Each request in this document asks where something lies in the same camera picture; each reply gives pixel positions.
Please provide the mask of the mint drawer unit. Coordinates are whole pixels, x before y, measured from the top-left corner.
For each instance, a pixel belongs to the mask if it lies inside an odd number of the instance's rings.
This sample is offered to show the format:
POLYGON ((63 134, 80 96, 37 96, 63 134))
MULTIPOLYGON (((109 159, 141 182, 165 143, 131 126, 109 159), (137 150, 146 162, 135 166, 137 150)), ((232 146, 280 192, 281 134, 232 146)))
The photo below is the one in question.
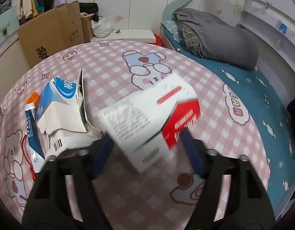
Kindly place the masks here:
POLYGON ((5 11, 0 15, 0 44, 4 42, 11 34, 18 30, 20 27, 17 7, 11 7, 9 10, 5 11), (3 35, 2 31, 6 28, 7 34, 3 35))

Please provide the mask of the teal candy print bedsheet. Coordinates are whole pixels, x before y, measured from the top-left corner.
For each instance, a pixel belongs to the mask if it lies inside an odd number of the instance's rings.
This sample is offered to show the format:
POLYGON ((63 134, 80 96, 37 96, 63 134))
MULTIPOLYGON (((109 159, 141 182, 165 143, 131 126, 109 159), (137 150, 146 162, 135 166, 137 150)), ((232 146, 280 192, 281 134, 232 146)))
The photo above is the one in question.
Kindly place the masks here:
POLYGON ((161 35, 174 50, 219 76, 241 98, 264 144, 271 168, 267 192, 275 217, 280 219, 295 201, 295 141, 290 114, 274 88, 259 69, 247 71, 225 62, 196 57, 177 43, 166 28, 161 35))

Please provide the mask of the plaid pillow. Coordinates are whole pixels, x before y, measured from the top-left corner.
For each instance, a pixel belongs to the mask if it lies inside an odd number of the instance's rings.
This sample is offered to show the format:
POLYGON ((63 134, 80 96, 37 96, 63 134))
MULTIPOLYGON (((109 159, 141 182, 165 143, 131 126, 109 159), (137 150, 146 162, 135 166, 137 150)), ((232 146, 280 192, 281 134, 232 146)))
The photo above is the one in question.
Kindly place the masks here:
POLYGON ((195 55, 195 56, 202 56, 201 53, 201 40, 198 35, 186 24, 180 23, 181 33, 184 38, 184 43, 187 50, 195 55))

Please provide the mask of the grey folded blanket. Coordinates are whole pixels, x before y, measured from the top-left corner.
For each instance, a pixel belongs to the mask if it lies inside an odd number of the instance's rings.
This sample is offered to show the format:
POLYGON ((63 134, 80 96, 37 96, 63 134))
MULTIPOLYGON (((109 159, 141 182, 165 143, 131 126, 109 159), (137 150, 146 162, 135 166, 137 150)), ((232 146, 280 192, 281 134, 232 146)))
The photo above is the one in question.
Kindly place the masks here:
POLYGON ((174 17, 179 29, 180 23, 184 23, 200 38, 200 58, 225 62, 248 71, 255 69, 259 51, 253 37, 245 30, 230 26, 212 14, 192 8, 177 10, 174 17))

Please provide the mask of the blue white milk carton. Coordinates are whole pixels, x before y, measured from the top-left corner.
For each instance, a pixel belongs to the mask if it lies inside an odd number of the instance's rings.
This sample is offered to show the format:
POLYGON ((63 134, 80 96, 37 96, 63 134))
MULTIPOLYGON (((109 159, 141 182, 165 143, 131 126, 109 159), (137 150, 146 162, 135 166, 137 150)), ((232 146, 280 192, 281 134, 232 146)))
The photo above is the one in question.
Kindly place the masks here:
POLYGON ((89 121, 85 106, 83 69, 75 83, 54 77, 42 91, 36 112, 37 126, 44 135, 45 159, 66 150, 89 147, 102 138, 100 126, 89 121))

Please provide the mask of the large cardboard box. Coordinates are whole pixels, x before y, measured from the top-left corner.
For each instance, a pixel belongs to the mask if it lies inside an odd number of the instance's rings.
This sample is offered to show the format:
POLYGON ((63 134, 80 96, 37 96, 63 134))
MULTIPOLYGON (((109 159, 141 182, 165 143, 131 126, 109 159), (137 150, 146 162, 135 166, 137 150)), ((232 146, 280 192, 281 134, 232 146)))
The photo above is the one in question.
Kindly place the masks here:
POLYGON ((92 40, 91 19, 83 19, 78 1, 60 5, 29 20, 17 30, 30 67, 50 56, 92 40))

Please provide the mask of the white plastic bag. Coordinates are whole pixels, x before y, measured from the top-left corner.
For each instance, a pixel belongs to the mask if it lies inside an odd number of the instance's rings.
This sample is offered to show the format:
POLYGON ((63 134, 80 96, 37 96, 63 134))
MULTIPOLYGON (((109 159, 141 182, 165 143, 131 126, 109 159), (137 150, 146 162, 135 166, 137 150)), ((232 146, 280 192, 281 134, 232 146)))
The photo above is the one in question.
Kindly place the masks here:
POLYGON ((100 17, 98 22, 91 21, 93 35, 97 38, 105 38, 114 30, 113 25, 108 22, 104 17, 100 17))

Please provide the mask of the red white storage box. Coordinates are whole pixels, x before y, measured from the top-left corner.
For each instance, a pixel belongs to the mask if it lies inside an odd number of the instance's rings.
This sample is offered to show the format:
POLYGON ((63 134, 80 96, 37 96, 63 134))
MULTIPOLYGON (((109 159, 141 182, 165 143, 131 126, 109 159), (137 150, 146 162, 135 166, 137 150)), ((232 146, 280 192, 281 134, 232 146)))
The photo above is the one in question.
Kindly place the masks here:
POLYGON ((120 30, 117 33, 113 30, 109 35, 104 38, 93 37, 91 42, 98 42, 104 40, 134 40, 142 43, 156 43, 156 37, 152 30, 120 30))

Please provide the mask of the cream base cabinet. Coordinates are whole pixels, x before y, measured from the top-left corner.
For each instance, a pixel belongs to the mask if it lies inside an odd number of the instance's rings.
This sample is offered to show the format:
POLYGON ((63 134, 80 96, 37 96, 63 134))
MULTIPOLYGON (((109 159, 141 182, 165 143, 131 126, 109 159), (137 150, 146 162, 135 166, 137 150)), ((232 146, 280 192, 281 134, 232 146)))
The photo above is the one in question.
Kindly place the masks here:
POLYGON ((30 65, 24 55, 17 32, 0 44, 0 102, 30 65))

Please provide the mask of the red white carton box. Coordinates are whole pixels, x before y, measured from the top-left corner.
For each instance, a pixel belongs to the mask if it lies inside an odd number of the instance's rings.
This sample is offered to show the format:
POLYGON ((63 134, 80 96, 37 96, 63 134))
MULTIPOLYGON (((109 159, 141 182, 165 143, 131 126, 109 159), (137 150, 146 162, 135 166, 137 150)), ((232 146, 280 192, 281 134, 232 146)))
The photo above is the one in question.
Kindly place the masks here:
POLYGON ((201 109, 194 88, 177 74, 98 112, 101 127, 138 173, 170 154, 201 109))

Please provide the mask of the blue white toothpaste tube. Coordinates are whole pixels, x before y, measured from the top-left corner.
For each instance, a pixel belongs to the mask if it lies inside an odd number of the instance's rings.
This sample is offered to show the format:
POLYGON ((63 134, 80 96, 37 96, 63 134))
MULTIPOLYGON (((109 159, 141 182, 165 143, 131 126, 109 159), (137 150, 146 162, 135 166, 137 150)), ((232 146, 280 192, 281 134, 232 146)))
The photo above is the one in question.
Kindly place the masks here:
POLYGON ((35 173, 40 173, 45 165, 45 156, 39 141, 35 124, 35 104, 29 103, 24 107, 30 159, 35 173))

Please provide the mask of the orange bottle cap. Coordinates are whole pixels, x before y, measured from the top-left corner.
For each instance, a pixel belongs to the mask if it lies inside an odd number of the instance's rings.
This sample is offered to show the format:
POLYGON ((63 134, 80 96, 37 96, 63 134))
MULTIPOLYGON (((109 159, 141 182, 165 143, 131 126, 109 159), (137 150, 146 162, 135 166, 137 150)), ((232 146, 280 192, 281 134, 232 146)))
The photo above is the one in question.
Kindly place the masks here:
POLYGON ((40 95, 39 95, 38 92, 33 92, 33 93, 31 93, 31 94, 28 96, 27 100, 26 100, 26 104, 31 104, 31 103, 33 103, 34 106, 35 106, 35 108, 37 108, 37 107, 38 107, 39 97, 40 97, 40 95))

